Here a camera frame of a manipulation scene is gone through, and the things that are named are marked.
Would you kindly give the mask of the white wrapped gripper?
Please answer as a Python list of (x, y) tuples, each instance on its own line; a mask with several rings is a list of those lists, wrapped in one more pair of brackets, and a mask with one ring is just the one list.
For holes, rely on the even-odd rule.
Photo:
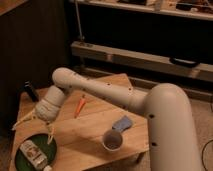
[[(45, 96), (36, 104), (35, 114), (43, 121), (55, 121), (65, 100), (66, 94), (60, 88), (51, 86)], [(21, 123), (35, 119), (35, 114), (34, 110), (30, 111), (12, 126), (12, 130), (16, 130)], [(48, 131), (47, 144), (50, 144), (54, 138), (54, 126), (46, 123), (46, 128)]]

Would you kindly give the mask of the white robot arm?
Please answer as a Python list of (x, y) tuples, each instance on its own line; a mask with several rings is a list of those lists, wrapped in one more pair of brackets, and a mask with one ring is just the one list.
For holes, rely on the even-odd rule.
[(51, 124), (64, 102), (79, 89), (148, 119), (152, 171), (203, 171), (191, 104), (180, 87), (161, 83), (144, 92), (85, 78), (65, 67), (56, 69), (52, 80), (45, 96), (19, 123), (38, 118), (52, 134)]

